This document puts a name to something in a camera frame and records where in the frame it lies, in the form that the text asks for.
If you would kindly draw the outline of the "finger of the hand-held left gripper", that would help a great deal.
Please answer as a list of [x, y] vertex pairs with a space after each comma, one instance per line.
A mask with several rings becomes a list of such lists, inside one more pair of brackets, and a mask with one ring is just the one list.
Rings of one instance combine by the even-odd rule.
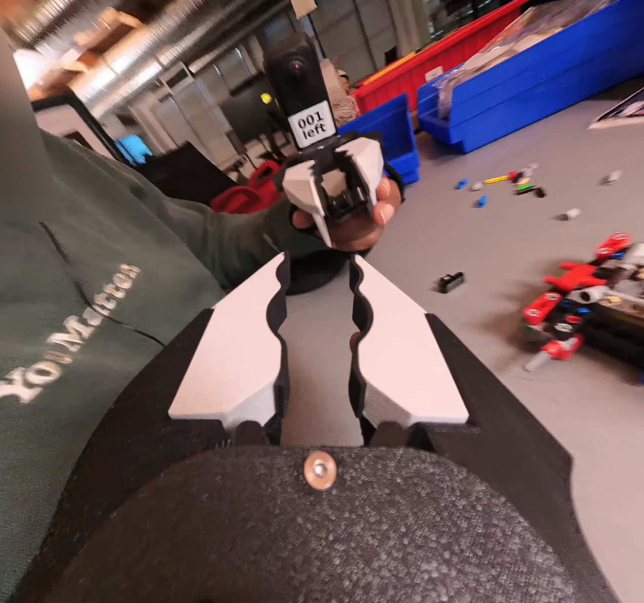
[[358, 137], [346, 143], [346, 155], [354, 169], [352, 176], [358, 182], [367, 205], [373, 207], [377, 203], [377, 188], [384, 171], [384, 159], [381, 146], [377, 140]]
[[290, 202], [312, 217], [323, 242], [331, 247], [326, 223], [328, 201], [322, 182], [322, 174], [317, 171], [315, 162], [299, 162], [285, 169], [281, 186]]

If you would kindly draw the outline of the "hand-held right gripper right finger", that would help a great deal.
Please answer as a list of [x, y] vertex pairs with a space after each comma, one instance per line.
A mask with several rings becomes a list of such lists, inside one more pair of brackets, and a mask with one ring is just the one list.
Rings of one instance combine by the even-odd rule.
[[361, 333], [349, 380], [354, 414], [373, 427], [466, 424], [470, 414], [426, 311], [357, 254], [350, 289]]

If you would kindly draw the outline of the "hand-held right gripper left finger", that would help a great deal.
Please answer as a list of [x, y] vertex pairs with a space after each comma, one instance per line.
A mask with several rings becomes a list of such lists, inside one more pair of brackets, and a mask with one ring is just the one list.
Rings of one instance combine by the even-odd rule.
[[290, 380], [279, 329], [289, 280], [288, 254], [279, 253], [215, 304], [169, 407], [171, 419], [218, 420], [229, 431], [246, 421], [281, 424]]

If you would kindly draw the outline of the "black lego beam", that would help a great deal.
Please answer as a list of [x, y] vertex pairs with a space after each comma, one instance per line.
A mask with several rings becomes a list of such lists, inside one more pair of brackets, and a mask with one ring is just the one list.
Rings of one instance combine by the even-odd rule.
[[325, 192], [325, 216], [330, 220], [341, 221], [353, 212], [371, 203], [371, 197], [363, 186]]

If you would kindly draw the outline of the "person's left forearm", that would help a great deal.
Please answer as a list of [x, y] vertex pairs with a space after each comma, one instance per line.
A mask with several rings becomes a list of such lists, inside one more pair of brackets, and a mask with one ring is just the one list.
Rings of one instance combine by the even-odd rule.
[[233, 289], [278, 253], [293, 260], [327, 247], [294, 226], [296, 210], [286, 200], [252, 214], [214, 212], [194, 202], [166, 199], [164, 222], [227, 290]]

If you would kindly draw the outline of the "cluster of small lego pieces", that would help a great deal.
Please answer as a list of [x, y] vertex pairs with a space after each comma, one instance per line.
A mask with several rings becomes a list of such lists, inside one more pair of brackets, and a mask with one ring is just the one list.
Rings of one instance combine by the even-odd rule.
[[518, 170], [511, 171], [503, 176], [497, 176], [484, 181], [469, 183], [468, 180], [460, 180], [456, 186], [456, 190], [467, 189], [471, 193], [480, 193], [480, 196], [474, 201], [473, 207], [481, 209], [488, 204], [488, 196], [484, 193], [484, 190], [489, 186], [495, 185], [501, 182], [508, 182], [512, 186], [514, 196], [523, 196], [523, 195], [535, 195], [538, 198], [544, 198], [546, 192], [542, 186], [535, 184], [533, 177], [535, 171], [538, 169], [538, 164], [532, 163], [526, 167], [523, 167]]

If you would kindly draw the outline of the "lego car model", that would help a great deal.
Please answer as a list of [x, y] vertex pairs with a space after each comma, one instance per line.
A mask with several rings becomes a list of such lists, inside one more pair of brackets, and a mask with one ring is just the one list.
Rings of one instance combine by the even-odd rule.
[[559, 268], [523, 310], [524, 327], [539, 344], [525, 370], [568, 360], [586, 344], [643, 371], [643, 242], [615, 233], [590, 262]]

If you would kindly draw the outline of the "lego sticker sheet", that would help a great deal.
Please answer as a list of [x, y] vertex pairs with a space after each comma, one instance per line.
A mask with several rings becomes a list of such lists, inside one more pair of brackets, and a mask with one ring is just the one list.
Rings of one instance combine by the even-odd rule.
[[616, 128], [625, 125], [643, 125], [643, 88], [598, 116], [589, 125], [589, 130]]

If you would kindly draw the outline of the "person's left hand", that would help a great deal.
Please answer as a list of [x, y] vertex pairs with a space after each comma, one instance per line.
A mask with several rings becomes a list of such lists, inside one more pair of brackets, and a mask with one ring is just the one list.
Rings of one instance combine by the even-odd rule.
[[326, 222], [330, 245], [323, 241], [310, 214], [291, 205], [289, 219], [301, 244], [290, 246], [289, 250], [300, 257], [327, 250], [342, 253], [370, 250], [381, 239], [385, 226], [403, 203], [400, 187], [386, 173], [382, 174], [376, 197], [377, 201], [371, 212], [362, 207], [343, 221]]

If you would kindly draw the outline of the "small blue bin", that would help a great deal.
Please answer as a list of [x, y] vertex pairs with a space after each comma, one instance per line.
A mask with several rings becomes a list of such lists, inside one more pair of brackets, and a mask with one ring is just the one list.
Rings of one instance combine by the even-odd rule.
[[385, 162], [398, 172], [406, 185], [419, 181], [421, 161], [406, 93], [366, 112], [337, 131], [340, 135], [378, 133]]

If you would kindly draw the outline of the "red bag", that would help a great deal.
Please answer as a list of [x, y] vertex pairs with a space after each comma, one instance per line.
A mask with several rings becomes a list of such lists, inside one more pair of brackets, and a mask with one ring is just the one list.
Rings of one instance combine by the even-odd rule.
[[280, 170], [275, 161], [264, 161], [253, 171], [247, 185], [231, 187], [215, 196], [210, 208], [228, 214], [253, 214], [268, 209], [282, 196], [274, 181]]

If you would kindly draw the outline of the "red bin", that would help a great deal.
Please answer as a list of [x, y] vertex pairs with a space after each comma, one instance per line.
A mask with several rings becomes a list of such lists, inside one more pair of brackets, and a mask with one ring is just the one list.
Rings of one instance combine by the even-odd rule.
[[404, 93], [410, 109], [416, 110], [417, 90], [421, 86], [483, 49], [520, 16], [522, 6], [529, 1], [514, 0], [369, 76], [352, 93], [361, 113]]

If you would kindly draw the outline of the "large blue bin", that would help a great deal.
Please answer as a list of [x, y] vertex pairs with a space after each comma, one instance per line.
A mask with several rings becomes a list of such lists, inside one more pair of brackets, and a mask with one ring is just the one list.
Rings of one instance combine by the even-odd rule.
[[434, 139], [469, 153], [641, 75], [643, 0], [617, 0], [458, 85], [441, 119], [437, 85], [451, 71], [419, 88], [417, 120]]

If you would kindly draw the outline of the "clear plastic parts bags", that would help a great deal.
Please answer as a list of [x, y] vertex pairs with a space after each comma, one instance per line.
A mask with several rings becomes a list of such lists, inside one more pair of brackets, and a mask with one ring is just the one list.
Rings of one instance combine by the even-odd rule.
[[617, 0], [559, 0], [532, 6], [437, 85], [438, 116], [447, 119], [454, 89]]

